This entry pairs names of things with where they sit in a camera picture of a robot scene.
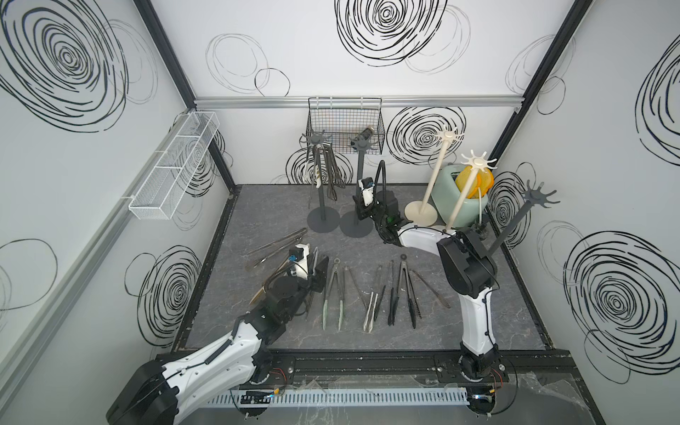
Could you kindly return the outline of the black silicone tongs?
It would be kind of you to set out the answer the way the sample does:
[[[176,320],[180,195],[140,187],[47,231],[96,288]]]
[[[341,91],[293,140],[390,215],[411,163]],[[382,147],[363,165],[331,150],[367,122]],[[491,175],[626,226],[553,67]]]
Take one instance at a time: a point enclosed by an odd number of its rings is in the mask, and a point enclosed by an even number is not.
[[[323,145],[324,163],[327,169],[327,196],[332,201],[338,200],[337,188],[345,188],[345,179],[342,175],[342,170],[336,162],[336,155],[332,145]]]

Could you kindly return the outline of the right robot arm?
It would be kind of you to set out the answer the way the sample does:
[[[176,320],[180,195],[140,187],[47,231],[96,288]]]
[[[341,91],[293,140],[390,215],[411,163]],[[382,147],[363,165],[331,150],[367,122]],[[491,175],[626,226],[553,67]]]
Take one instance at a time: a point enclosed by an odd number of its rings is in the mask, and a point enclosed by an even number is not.
[[[413,248],[438,256],[449,285],[458,294],[463,318],[459,364],[462,375],[478,383],[490,375],[499,359],[492,331],[492,287],[497,266],[476,232],[470,228],[442,230],[419,226],[400,214],[398,200],[386,188],[386,165],[375,176],[357,181],[352,197],[355,212],[370,219],[386,244]]]

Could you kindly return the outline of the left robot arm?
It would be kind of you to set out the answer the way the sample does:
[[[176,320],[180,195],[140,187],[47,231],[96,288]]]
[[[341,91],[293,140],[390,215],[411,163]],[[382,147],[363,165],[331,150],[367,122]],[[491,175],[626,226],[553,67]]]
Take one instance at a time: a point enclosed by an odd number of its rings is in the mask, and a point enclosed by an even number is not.
[[[174,361],[139,367],[106,413],[110,424],[179,424],[224,391],[263,382],[272,368],[267,350],[285,332],[308,295],[321,293],[329,258],[307,244],[290,250],[289,263],[264,287],[265,295],[237,317],[230,333]]]

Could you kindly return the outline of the white handled steel tongs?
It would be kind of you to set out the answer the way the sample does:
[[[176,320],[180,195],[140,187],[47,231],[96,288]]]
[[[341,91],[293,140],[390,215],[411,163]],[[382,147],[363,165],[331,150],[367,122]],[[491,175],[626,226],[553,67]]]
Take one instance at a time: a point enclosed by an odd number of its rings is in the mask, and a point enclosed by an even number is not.
[[[315,173],[315,187],[316,189],[321,189],[323,186],[323,178],[322,178],[322,147],[320,145],[316,145],[313,148],[314,151],[314,173]]]

